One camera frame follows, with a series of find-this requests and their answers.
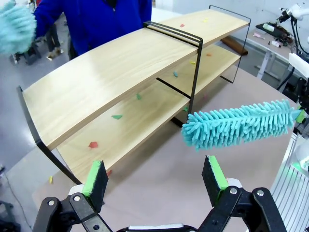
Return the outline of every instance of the floor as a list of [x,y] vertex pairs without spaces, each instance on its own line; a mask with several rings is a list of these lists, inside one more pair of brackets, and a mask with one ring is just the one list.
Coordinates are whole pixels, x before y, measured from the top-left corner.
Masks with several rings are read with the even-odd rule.
[[[7,57],[0,56],[0,163],[5,165],[7,169],[6,176],[10,180],[10,185],[24,208],[30,226],[33,225],[37,214],[37,208],[32,202],[32,192],[35,188],[46,182],[49,176],[55,174],[57,168],[52,163],[50,163],[48,170],[46,170],[44,165],[41,166],[41,163],[49,162],[44,155],[41,156],[41,161],[37,161],[37,159],[34,161],[34,158],[31,158],[32,155],[33,157],[37,155],[39,151],[37,149],[33,150],[35,144],[19,105],[16,87],[20,85],[23,89],[26,89],[68,61],[68,56],[66,55],[68,29],[63,25],[63,21],[64,18],[58,21],[57,28],[59,39],[63,42],[64,54],[53,61],[45,58],[47,54],[47,45],[45,44],[39,47],[43,58],[31,66],[25,64],[23,60],[15,65]],[[258,70],[254,65],[262,63],[264,54],[250,46],[246,48],[249,54],[242,59],[240,67],[256,76]],[[281,63],[275,63],[273,67],[274,73],[280,76],[284,73],[284,70],[285,67]],[[262,80],[273,87],[278,85],[278,81],[267,74],[264,75]],[[26,159],[25,155],[30,151],[32,152]],[[44,175],[36,175],[37,179],[35,180],[29,179],[33,174],[40,173],[43,167],[45,169]],[[31,231],[19,203],[12,195],[7,178],[3,176],[1,182],[0,199],[14,204],[16,219],[22,224],[22,231]]]

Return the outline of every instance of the black metal frame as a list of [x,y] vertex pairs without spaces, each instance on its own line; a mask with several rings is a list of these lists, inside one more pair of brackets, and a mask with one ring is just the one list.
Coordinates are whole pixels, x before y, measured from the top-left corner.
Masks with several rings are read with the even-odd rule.
[[[221,7],[216,7],[216,8],[237,14],[235,12],[223,9]],[[251,19],[248,18],[248,17],[245,17],[245,18],[249,19],[249,25],[248,25],[248,28],[249,28],[250,23],[251,23]],[[161,83],[167,85],[168,87],[172,88],[173,90],[179,92],[180,94],[182,94],[185,97],[187,97],[188,99],[190,99],[189,109],[188,109],[188,114],[187,114],[187,117],[189,117],[189,114],[192,112],[193,102],[194,102],[194,97],[195,97],[195,91],[196,91],[196,86],[197,86],[197,77],[198,77],[199,64],[200,64],[202,48],[203,48],[203,39],[201,37],[190,34],[188,32],[185,32],[185,31],[173,28],[173,27],[169,27],[169,26],[166,26],[166,25],[163,25],[163,24],[160,24],[160,23],[155,23],[155,22],[152,22],[152,21],[148,21],[148,22],[143,23],[143,27],[157,31],[159,33],[165,34],[167,36],[170,36],[172,38],[180,40],[184,43],[187,43],[187,44],[190,44],[192,46],[197,47],[197,61],[196,61],[196,68],[195,68],[195,72],[194,72],[194,79],[193,79],[193,83],[192,83],[192,90],[191,90],[190,96],[188,94],[184,93],[183,91],[181,91],[180,89],[177,89],[176,87],[172,86],[171,84],[165,82],[164,80],[157,78],[157,80],[160,81]],[[246,35],[246,39],[245,39],[245,42],[244,42],[244,45],[243,45],[243,49],[244,49],[244,46],[246,44],[248,32],[249,32],[249,29],[247,30],[247,35]],[[238,63],[238,66],[237,66],[235,77],[236,77],[236,74],[237,74],[237,71],[238,71],[238,68],[239,68],[240,60],[241,60],[241,56],[240,56],[240,59],[239,59],[239,63]],[[223,79],[225,79],[226,81],[230,82],[230,83],[233,83],[234,80],[235,80],[235,77],[234,77],[234,80],[232,82],[230,80],[226,79],[223,76],[221,76],[221,77]],[[23,90],[22,90],[21,86],[19,86],[17,88],[17,93],[18,93],[18,96],[19,96],[21,106],[22,106],[23,111],[24,111],[25,118],[27,120],[27,124],[29,126],[32,137],[33,137],[37,147],[54,163],[54,165],[56,165],[75,184],[77,184],[77,185],[81,184],[81,182],[74,176],[74,174],[57,159],[57,157],[52,153],[52,151],[41,140],[40,135],[39,135],[37,129],[35,128],[34,122],[31,118],[30,112],[27,108],[27,104],[25,102],[25,99],[24,99],[24,96],[23,96]],[[179,119],[177,119],[175,117],[172,118],[171,121],[174,124],[176,124],[178,127],[182,127],[182,125],[183,125],[183,122],[181,122]]]
[[[172,88],[173,90],[179,92],[180,94],[184,95],[188,99],[190,99],[189,103],[189,109],[188,109],[188,115],[192,112],[193,108],[193,102],[194,102],[194,96],[195,96],[195,90],[197,86],[197,77],[198,77],[198,70],[199,70],[199,64],[201,60],[201,55],[202,55],[202,49],[203,49],[203,38],[198,37],[196,35],[190,34],[188,32],[185,32],[183,30],[179,30],[176,28],[172,28],[160,23],[155,23],[155,22],[145,22],[143,24],[145,28],[155,30],[159,33],[168,35],[172,38],[175,38],[177,40],[180,40],[184,43],[190,44],[194,47],[197,47],[197,61],[196,61],[196,66],[195,66],[195,71],[194,71],[194,78],[193,78],[193,83],[192,83],[192,90],[191,90],[191,95],[189,96],[188,94],[184,93],[180,89],[176,88],[175,86],[172,86],[171,84],[167,83],[166,81],[162,80],[161,78],[157,78],[158,81],[161,83],[167,85],[168,87]],[[177,119],[177,118],[172,118],[171,120],[174,124],[176,124],[178,127],[182,127],[183,123]]]
[[[244,41],[243,46],[242,46],[242,53],[243,53],[243,50],[245,49],[245,45],[246,45],[246,42],[247,42],[248,34],[249,34],[249,28],[250,28],[250,24],[251,24],[251,19],[250,19],[249,17],[247,17],[247,16],[244,16],[244,15],[242,15],[242,14],[238,14],[238,13],[236,13],[236,12],[234,12],[234,11],[230,11],[230,10],[224,9],[224,8],[222,8],[222,7],[219,7],[219,6],[210,5],[210,6],[209,6],[209,9],[211,9],[212,7],[213,7],[213,8],[218,8],[218,9],[221,9],[221,10],[224,10],[224,11],[227,11],[227,12],[230,12],[230,13],[233,13],[233,14],[236,14],[236,15],[238,15],[238,16],[244,17],[244,18],[246,18],[246,19],[249,20],[249,24],[248,24],[248,26],[247,26],[248,29],[247,29],[247,33],[246,33],[246,38],[245,38],[245,41]],[[235,78],[236,78],[238,69],[239,69],[239,65],[240,65],[240,62],[241,62],[241,58],[242,58],[242,55],[240,55],[240,58],[239,58],[239,61],[238,61],[238,64],[237,64],[237,69],[236,69],[236,72],[235,72],[235,76],[234,76],[233,81],[231,81],[231,80],[225,78],[225,77],[222,76],[222,75],[220,75],[220,77],[221,77],[222,79],[228,81],[229,83],[233,84],[234,81],[235,81]]]
[[19,101],[21,104],[21,107],[23,109],[28,127],[30,129],[30,132],[32,134],[32,137],[34,139],[35,144],[37,147],[51,160],[51,162],[54,163],[68,178],[70,178],[75,184],[80,185],[81,182],[73,175],[73,173],[70,172],[70,170],[64,166],[60,160],[57,159],[57,157],[51,152],[51,150],[44,144],[42,139],[40,138],[40,135],[35,128],[34,122],[31,118],[30,112],[27,108],[27,104],[25,102],[24,96],[23,96],[23,90],[21,86],[17,87],[17,94],[19,97]]

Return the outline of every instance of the red paper piece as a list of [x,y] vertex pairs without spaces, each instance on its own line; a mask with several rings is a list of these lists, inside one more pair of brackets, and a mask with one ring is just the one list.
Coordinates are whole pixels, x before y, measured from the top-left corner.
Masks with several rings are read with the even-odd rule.
[[90,148],[97,148],[98,147],[98,143],[97,142],[91,142],[88,147],[90,147]]

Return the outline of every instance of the wooden shelf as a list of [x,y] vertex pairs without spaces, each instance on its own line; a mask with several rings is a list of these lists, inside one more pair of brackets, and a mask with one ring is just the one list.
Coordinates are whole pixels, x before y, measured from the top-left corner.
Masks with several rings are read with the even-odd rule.
[[[163,23],[202,37],[204,47],[248,25],[214,10]],[[196,51],[196,47],[167,35],[140,29],[64,64],[23,93],[42,141],[50,150],[56,148]]]
[[[137,148],[189,102],[185,96],[159,81],[123,100],[75,133],[58,150],[73,174],[85,182],[94,160],[106,169]],[[119,120],[112,115],[123,115]],[[89,148],[97,142],[98,148]]]
[[[196,94],[237,62],[239,58],[239,55],[216,45],[210,45],[204,48],[198,71]],[[197,55],[190,60],[184,61],[173,70],[164,73],[160,78],[190,96],[196,66],[190,62],[196,62],[196,60]],[[173,71],[176,71],[178,74],[177,78],[175,78]]]

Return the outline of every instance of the desk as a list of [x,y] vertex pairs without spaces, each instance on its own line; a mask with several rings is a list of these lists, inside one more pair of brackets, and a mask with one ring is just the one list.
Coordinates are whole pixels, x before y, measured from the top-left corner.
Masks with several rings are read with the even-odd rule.
[[[194,110],[236,108],[241,105],[285,98],[281,93],[239,69],[233,84],[216,78],[205,90]],[[130,156],[112,169],[101,215],[112,230],[128,225],[184,223],[198,227],[211,209],[202,180],[205,155],[216,155],[226,177],[237,178],[247,191],[270,188],[291,138],[278,137],[196,152],[183,142],[180,129],[169,122]],[[53,184],[46,183],[33,194],[39,207],[47,196],[64,199],[74,184],[61,172]],[[83,232],[82,227],[73,228]],[[226,232],[245,231],[239,218],[230,220]]]
[[271,72],[271,69],[272,69],[272,66],[275,62],[276,56],[280,57],[281,59],[283,59],[287,63],[289,62],[289,53],[291,52],[291,47],[290,46],[288,46],[288,47],[282,46],[281,48],[275,47],[274,45],[271,44],[271,41],[275,40],[273,36],[271,36],[267,33],[261,34],[261,33],[258,32],[262,37],[265,38],[263,40],[263,39],[254,37],[253,36],[254,32],[255,32],[255,30],[251,31],[248,34],[248,38],[247,38],[248,42],[252,43],[256,46],[262,47],[263,49],[266,49],[266,53],[265,53],[262,65],[256,66],[257,68],[260,69],[260,71],[258,72],[257,78],[259,78],[261,80],[262,77],[263,77],[263,74],[267,73],[267,74],[273,76],[274,78],[281,80],[280,77],[278,77],[277,75],[275,75]]

